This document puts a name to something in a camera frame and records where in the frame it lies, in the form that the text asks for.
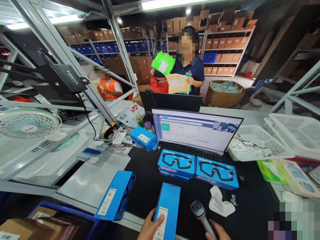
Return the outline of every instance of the hand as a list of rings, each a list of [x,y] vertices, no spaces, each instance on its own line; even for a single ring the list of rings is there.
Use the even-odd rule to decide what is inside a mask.
[[[153,214],[155,213],[156,209],[152,209],[147,218],[144,220],[144,223],[142,225],[140,234],[137,238],[137,240],[152,240],[153,235],[155,234],[157,228],[161,225],[161,223],[164,221],[164,215],[161,214],[160,217],[157,219],[156,222],[152,222],[151,218]]]
[[[193,84],[194,84],[194,79],[193,79],[193,77],[188,77],[188,78],[187,78],[187,82],[188,82],[189,85],[193,85]]]
[[[209,219],[211,225],[216,229],[216,232],[218,233],[219,239],[220,240],[231,240],[229,235],[226,233],[226,231],[223,229],[223,227]],[[210,235],[210,233],[206,232],[206,238],[207,240],[216,240],[213,236]]]

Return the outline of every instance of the white plastic crate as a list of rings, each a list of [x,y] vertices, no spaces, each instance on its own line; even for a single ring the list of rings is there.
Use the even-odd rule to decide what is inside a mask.
[[[277,137],[296,156],[320,160],[320,122],[314,118],[270,113]]]
[[[273,138],[266,130],[258,125],[245,125],[240,126],[237,130],[236,134],[242,133],[254,133],[260,140],[265,142],[265,148],[268,148],[272,151],[272,155],[270,157],[252,157],[249,159],[241,159],[237,156],[237,152],[234,151],[231,147],[231,143],[227,147],[227,151],[230,157],[234,161],[257,161],[257,160],[268,160],[268,159],[279,159],[279,158],[293,158],[294,153],[287,147],[285,147],[281,142],[277,139]]]

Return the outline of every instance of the green plastic bag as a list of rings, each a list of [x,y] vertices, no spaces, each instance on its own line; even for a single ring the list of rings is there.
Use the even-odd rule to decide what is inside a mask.
[[[154,69],[158,70],[166,76],[171,73],[175,61],[176,60],[169,54],[158,52],[158,54],[151,63],[151,67],[153,67]]]

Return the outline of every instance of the navy polo shirt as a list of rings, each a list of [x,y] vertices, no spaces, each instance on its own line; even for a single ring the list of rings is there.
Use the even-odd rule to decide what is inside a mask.
[[[186,75],[187,73],[191,74],[191,77],[195,81],[204,81],[204,66],[203,61],[200,58],[197,58],[196,61],[194,61],[193,64],[189,64],[185,67],[182,66],[182,62],[179,61],[178,58],[176,58],[176,62],[174,63],[173,69],[171,71],[172,74],[177,73],[181,75]],[[199,96],[200,95],[200,88],[197,88],[195,86],[191,86],[191,92],[189,95]]]

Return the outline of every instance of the black desk mat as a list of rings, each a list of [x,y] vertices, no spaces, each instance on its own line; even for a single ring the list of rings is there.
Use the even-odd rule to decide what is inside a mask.
[[[156,150],[147,152],[134,147],[133,156],[125,168],[137,174],[126,211],[145,219],[148,213],[157,206],[163,182],[181,187],[179,212],[176,234],[189,240],[205,238],[205,230],[189,209],[189,205],[198,199],[206,208],[207,218],[221,224],[231,239],[267,239],[268,219],[279,202],[269,183],[262,178],[256,162],[233,162],[229,154],[222,156],[224,163],[233,165],[245,176],[246,181],[239,189],[224,190],[220,188],[223,201],[231,202],[234,195],[236,211],[228,217],[223,217],[209,209],[212,185],[190,179],[189,182],[175,180],[159,173]]]

